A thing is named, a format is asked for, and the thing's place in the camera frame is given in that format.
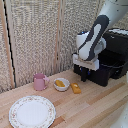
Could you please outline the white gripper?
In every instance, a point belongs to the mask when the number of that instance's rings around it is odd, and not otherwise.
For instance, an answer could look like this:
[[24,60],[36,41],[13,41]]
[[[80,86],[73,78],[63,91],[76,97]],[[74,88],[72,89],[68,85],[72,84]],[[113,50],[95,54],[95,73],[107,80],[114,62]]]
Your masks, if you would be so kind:
[[74,54],[73,63],[80,66],[80,72],[82,72],[83,67],[88,68],[87,75],[91,74],[91,70],[96,71],[99,69],[98,57],[93,58],[91,61],[84,61],[77,54]]

